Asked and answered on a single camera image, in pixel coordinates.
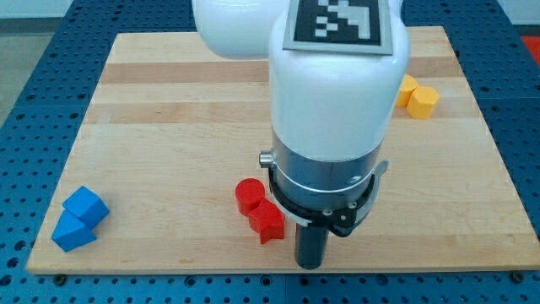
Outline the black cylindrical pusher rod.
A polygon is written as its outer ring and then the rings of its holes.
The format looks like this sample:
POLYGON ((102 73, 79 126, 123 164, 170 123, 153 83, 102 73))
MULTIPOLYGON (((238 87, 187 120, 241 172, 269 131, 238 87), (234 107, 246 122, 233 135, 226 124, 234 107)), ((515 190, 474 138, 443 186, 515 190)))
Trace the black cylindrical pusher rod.
POLYGON ((302 269, 317 269, 323 264, 328 234, 325 226, 296 225, 294 258, 302 269))

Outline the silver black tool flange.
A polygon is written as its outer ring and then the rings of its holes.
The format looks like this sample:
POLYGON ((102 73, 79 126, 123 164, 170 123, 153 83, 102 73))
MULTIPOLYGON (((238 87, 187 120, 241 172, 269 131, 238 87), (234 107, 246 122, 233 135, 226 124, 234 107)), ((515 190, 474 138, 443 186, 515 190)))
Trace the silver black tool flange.
POLYGON ((273 146, 259 154, 268 170, 274 203, 305 228, 324 228, 349 236, 367 217, 377 200, 389 162, 377 162, 379 149, 345 161, 325 161, 295 153, 273 135, 273 146))

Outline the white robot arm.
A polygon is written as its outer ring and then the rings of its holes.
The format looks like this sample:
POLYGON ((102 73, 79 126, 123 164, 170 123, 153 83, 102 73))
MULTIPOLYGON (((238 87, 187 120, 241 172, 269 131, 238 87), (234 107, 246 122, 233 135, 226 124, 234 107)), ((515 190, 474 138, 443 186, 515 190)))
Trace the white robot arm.
POLYGON ((194 0, 206 46, 265 58, 273 145, 259 156, 276 205, 296 224, 295 259, 323 260, 329 234, 349 236, 373 207, 388 166, 381 144, 408 67, 401 3, 194 0))

